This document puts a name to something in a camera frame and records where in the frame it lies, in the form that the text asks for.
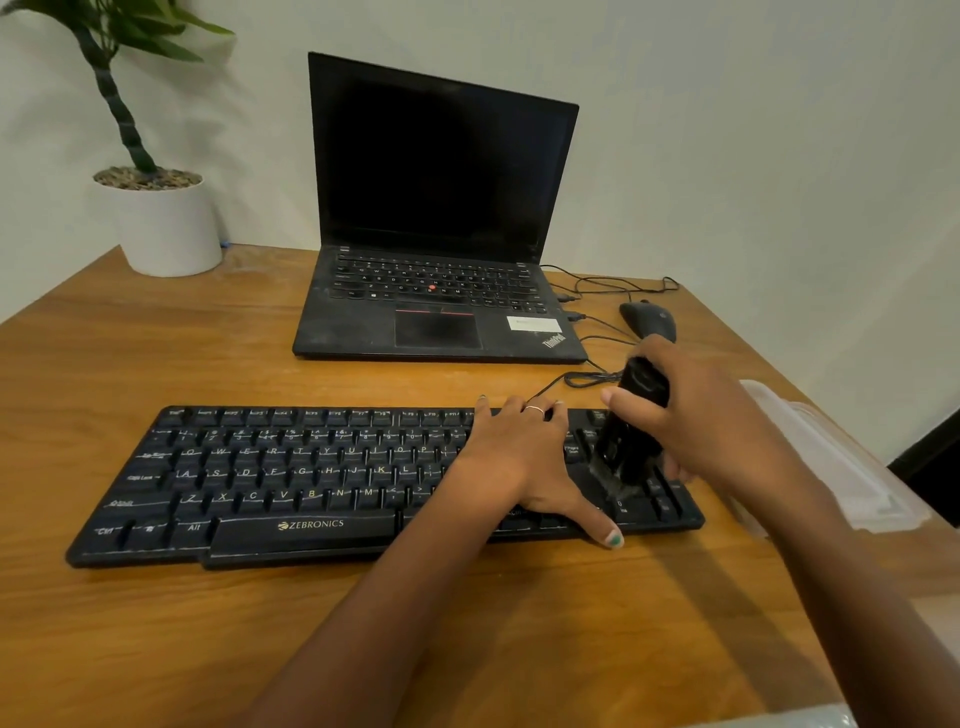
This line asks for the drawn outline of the person's right hand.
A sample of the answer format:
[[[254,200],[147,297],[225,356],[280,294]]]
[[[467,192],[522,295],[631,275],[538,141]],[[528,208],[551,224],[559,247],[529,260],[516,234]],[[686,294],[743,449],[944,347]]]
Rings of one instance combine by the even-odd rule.
[[[634,354],[669,383],[666,425],[642,429],[662,445],[667,478],[699,478],[730,491],[756,484],[762,444],[772,430],[739,382],[656,334]]]

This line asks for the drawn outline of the person's left hand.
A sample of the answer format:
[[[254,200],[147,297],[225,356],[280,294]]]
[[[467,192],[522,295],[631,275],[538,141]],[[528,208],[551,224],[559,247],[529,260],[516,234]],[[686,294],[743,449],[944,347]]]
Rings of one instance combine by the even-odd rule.
[[[525,438],[527,403],[550,403],[548,443],[530,443]],[[568,489],[578,488],[569,475],[564,450],[568,407],[545,395],[527,400],[518,394],[509,396],[497,412],[492,403],[490,406],[495,418],[494,441],[473,443],[471,431],[442,485],[450,485],[459,504],[482,513],[493,527],[516,506],[564,517],[564,495]]]

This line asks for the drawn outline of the black cleaning brush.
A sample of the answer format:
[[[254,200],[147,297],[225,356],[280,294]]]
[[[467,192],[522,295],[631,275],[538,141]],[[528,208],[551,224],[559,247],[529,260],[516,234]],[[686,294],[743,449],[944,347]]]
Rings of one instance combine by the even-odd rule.
[[[618,387],[657,407],[668,406],[669,382],[644,357],[627,361]],[[653,436],[609,411],[592,446],[589,470],[610,501],[629,500],[643,494],[643,483],[653,475],[662,452]]]

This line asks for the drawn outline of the black computer keyboard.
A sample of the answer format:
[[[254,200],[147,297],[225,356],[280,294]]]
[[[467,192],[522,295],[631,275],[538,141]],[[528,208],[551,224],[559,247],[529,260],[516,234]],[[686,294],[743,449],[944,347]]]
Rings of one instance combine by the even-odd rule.
[[[473,425],[471,408],[170,406],[65,559],[220,569],[373,557],[436,492]]]

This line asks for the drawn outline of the person's left forearm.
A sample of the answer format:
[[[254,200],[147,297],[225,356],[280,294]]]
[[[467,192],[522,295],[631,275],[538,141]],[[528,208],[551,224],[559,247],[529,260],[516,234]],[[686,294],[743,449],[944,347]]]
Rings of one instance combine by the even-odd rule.
[[[452,586],[521,494],[451,472],[237,728],[389,728]]]

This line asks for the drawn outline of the person's right forearm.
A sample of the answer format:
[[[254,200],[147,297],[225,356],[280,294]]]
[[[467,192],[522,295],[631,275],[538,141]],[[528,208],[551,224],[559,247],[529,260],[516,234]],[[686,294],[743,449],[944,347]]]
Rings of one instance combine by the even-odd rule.
[[[861,728],[960,728],[960,662],[790,448],[702,465],[766,530]]]

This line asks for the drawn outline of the black computer mouse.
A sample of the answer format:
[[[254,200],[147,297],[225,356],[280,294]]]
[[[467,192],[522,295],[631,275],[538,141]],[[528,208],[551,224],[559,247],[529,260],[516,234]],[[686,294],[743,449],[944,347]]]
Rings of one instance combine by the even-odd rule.
[[[642,299],[622,302],[618,311],[624,324],[637,338],[644,339],[655,334],[671,343],[677,342],[677,324],[666,308]]]

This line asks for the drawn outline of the clear plastic container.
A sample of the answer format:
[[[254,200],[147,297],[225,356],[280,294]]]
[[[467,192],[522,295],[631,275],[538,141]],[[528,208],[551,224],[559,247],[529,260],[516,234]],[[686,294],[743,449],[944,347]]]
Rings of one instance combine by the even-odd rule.
[[[740,383],[833,492],[854,529],[873,534],[912,531],[932,517],[921,498],[819,410],[781,398],[761,382]]]

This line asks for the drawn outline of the black laptop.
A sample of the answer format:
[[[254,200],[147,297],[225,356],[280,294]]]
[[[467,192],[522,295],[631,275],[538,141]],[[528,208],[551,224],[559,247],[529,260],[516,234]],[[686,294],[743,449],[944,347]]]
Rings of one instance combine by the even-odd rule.
[[[310,52],[299,358],[578,365],[542,269],[579,106]]]

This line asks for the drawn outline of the white cloth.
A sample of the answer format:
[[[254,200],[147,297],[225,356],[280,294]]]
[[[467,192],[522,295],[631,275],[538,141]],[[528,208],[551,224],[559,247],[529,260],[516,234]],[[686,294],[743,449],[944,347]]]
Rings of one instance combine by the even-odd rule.
[[[834,703],[684,726],[683,728],[858,728],[849,706]]]

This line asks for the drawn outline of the white plant pot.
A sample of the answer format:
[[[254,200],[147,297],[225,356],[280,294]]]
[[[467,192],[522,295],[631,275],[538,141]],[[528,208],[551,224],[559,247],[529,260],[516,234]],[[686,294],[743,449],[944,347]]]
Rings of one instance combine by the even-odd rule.
[[[156,278],[195,276],[216,268],[223,250],[205,178],[159,168],[111,166],[92,176],[128,266]]]

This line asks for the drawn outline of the green potted plant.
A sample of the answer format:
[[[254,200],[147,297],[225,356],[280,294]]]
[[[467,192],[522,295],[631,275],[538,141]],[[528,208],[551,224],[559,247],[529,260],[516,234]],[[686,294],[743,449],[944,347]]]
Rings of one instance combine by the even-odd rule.
[[[176,37],[188,28],[228,36],[234,31],[201,19],[181,0],[1,0],[0,17],[30,12],[51,18],[78,43],[91,68],[98,91],[118,128],[131,161],[122,171],[102,171],[95,180],[109,178],[117,189],[166,190],[194,187],[192,174],[162,169],[146,150],[137,122],[123,101],[112,69],[121,48],[131,48],[182,63],[201,64],[203,58]]]

